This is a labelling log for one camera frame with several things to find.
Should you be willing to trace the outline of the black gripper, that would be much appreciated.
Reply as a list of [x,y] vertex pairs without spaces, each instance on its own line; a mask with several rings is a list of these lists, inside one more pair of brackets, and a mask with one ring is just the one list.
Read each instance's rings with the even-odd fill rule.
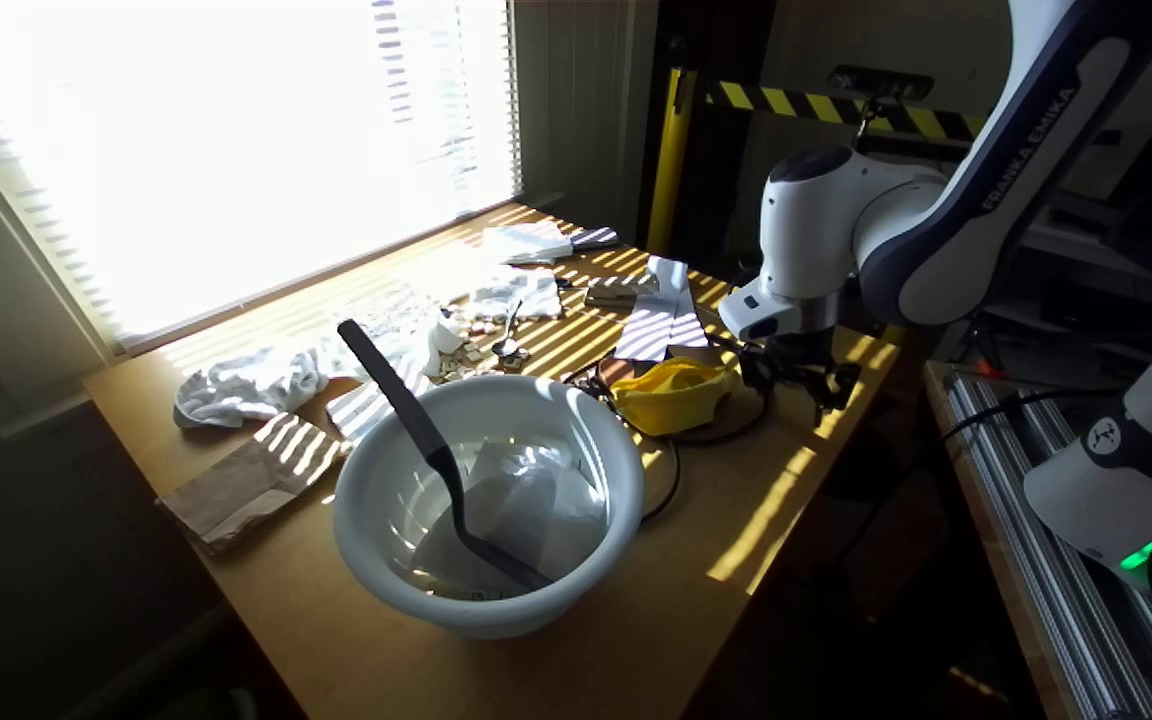
[[743,339],[736,360],[755,391],[800,385],[824,407],[844,407],[859,379],[856,363],[832,357],[827,332]]

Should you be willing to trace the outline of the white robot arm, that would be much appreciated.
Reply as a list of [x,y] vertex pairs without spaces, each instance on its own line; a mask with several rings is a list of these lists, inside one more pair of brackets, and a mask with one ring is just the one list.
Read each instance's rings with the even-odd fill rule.
[[[844,286],[919,327],[984,303],[1005,247],[1152,64],[1152,0],[1009,0],[1009,27],[1002,98],[955,168],[822,148],[770,171],[761,271],[719,299],[734,337],[824,337]],[[1024,501],[1068,548],[1152,597],[1152,363],[1024,471]]]

